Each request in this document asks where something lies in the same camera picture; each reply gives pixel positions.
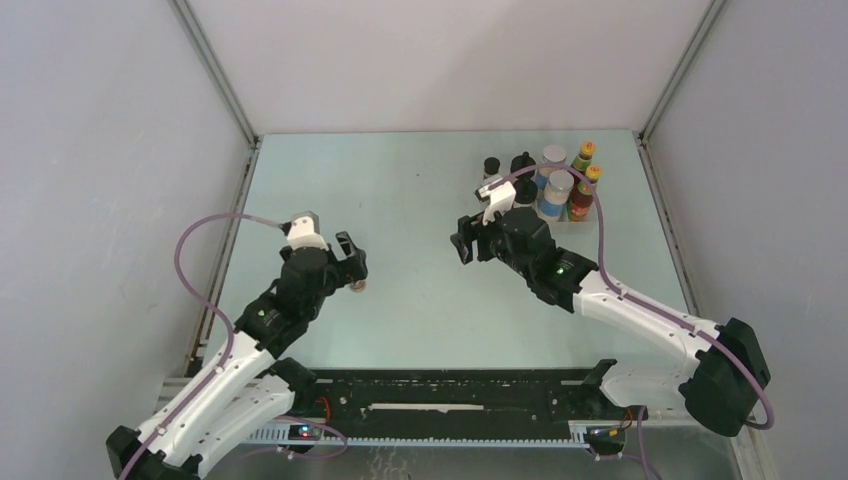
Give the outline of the small dark pepper bottle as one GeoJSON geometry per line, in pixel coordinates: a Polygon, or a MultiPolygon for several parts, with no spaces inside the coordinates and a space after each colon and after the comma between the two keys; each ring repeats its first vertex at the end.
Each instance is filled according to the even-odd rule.
{"type": "Polygon", "coordinates": [[[348,288],[355,293],[360,293],[366,288],[366,281],[365,280],[354,281],[348,286],[348,288]]]}

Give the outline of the small black cap spice bottle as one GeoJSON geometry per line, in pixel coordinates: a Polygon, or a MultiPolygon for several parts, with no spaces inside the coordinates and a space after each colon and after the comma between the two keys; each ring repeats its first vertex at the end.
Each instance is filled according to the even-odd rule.
{"type": "Polygon", "coordinates": [[[488,157],[484,160],[483,177],[480,184],[481,187],[502,179],[502,176],[500,175],[500,166],[501,162],[496,157],[488,157]]]}

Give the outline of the black lid salt shaker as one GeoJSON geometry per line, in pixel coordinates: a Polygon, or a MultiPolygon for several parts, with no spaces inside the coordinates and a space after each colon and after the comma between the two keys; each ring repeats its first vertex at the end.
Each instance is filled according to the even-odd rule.
{"type": "Polygon", "coordinates": [[[538,186],[535,181],[529,177],[521,177],[513,183],[513,186],[515,189],[513,207],[532,208],[538,196],[538,186]]]}
{"type": "Polygon", "coordinates": [[[524,151],[520,155],[517,155],[513,158],[510,164],[510,180],[533,180],[533,176],[535,175],[535,170],[533,166],[536,165],[535,159],[530,155],[529,152],[524,151]]]}

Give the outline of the blue label spice jar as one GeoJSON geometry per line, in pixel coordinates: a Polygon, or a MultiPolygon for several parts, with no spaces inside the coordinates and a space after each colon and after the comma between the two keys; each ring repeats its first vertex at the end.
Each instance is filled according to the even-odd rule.
{"type": "Polygon", "coordinates": [[[548,222],[558,222],[574,186],[572,175],[563,170],[551,172],[537,201],[537,213],[548,222]]]}
{"type": "Polygon", "coordinates": [[[546,167],[546,164],[562,164],[567,160],[567,149],[561,144],[551,144],[542,150],[541,159],[538,162],[540,168],[536,170],[534,180],[540,191],[543,191],[548,183],[549,176],[555,171],[553,167],[546,167]]]}

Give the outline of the sauce bottle yellow cap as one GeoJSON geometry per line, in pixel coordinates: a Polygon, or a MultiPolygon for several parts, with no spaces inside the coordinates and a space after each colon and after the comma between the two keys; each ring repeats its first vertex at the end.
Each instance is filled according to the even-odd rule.
{"type": "Polygon", "coordinates": [[[571,168],[573,169],[572,177],[575,183],[578,183],[582,177],[586,176],[587,169],[592,164],[595,151],[596,144],[593,141],[585,141],[581,144],[578,154],[571,163],[571,168]]]}
{"type": "Polygon", "coordinates": [[[593,192],[603,173],[601,166],[592,164],[586,172],[586,181],[580,180],[570,194],[567,218],[570,222],[582,222],[594,201],[593,192]]]}

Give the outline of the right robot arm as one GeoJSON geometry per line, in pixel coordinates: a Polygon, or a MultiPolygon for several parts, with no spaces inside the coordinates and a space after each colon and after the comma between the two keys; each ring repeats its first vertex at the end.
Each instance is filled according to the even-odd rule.
{"type": "Polygon", "coordinates": [[[667,374],[640,380],[609,368],[581,392],[585,411],[606,418],[619,407],[682,407],[701,426],[734,437],[771,380],[754,329],[689,317],[641,296],[601,266],[556,245],[548,225],[529,208],[463,216],[450,237],[462,263],[496,259],[516,272],[542,302],[641,337],[676,361],[667,374]]]}

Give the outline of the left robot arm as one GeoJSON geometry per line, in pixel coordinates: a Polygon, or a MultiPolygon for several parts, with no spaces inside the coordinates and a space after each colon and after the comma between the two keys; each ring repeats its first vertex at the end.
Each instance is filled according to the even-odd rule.
{"type": "Polygon", "coordinates": [[[284,231],[281,273],[249,303],[213,360],[171,401],[137,428],[117,427],[106,440],[118,479],[203,479],[251,433],[316,403],[316,377],[285,351],[318,317],[326,298],[366,280],[367,254],[350,235],[336,240],[338,259],[323,237],[284,231]]]}

